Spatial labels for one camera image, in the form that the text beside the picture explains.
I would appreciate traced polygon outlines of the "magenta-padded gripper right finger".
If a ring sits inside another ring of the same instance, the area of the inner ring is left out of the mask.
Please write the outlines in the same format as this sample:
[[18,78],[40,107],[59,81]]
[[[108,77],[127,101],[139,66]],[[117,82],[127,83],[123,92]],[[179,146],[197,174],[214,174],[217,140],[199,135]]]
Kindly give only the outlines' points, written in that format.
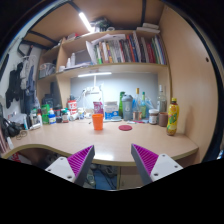
[[182,166],[167,154],[158,155],[136,144],[131,145],[131,154],[144,185],[148,185],[182,169]]

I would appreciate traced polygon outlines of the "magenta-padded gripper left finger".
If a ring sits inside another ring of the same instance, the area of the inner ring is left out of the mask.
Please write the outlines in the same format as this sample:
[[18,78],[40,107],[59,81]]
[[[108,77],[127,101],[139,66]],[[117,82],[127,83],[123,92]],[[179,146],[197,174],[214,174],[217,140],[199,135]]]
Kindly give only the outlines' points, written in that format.
[[46,168],[46,171],[75,183],[76,185],[82,186],[94,155],[95,149],[94,146],[91,145],[68,158],[59,157]]

